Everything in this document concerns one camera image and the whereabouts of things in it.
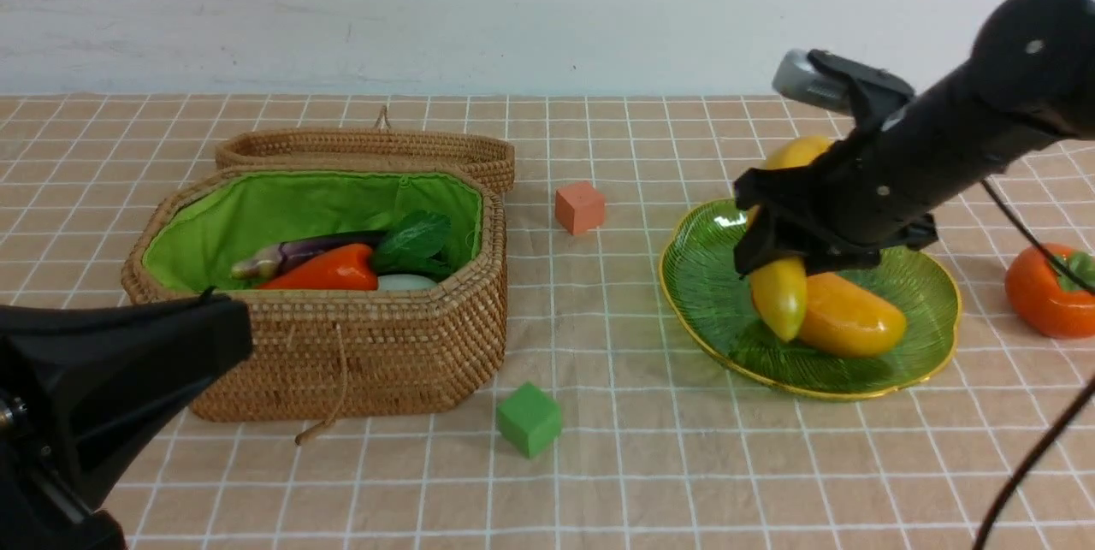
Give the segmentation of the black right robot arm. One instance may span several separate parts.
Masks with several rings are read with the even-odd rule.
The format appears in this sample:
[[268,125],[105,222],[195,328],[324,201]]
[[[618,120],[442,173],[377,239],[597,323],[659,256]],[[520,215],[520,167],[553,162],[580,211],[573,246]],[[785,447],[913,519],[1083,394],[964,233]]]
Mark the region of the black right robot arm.
[[883,250],[933,245],[933,211],[1025,154],[1092,138],[1092,0],[1005,0],[968,59],[922,93],[826,50],[786,51],[782,98],[849,115],[851,131],[804,167],[747,169],[739,275],[783,257],[809,274],[869,270]]

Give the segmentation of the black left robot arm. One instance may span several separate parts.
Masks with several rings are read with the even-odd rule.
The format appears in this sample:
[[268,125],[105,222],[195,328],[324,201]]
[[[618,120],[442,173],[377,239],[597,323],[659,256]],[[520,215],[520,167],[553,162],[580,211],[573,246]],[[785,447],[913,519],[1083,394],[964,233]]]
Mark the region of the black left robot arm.
[[104,503],[153,438],[252,354],[247,305],[1,309],[1,546],[125,549]]

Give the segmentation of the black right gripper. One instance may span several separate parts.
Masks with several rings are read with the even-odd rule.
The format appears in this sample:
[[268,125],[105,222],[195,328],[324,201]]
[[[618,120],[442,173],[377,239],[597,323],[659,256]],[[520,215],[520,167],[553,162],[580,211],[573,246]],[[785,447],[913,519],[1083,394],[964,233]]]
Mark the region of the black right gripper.
[[938,172],[926,152],[895,142],[828,142],[803,165],[747,169],[734,193],[739,208],[754,210],[734,252],[744,276],[779,260],[799,260],[810,275],[868,270],[884,250],[938,238]]

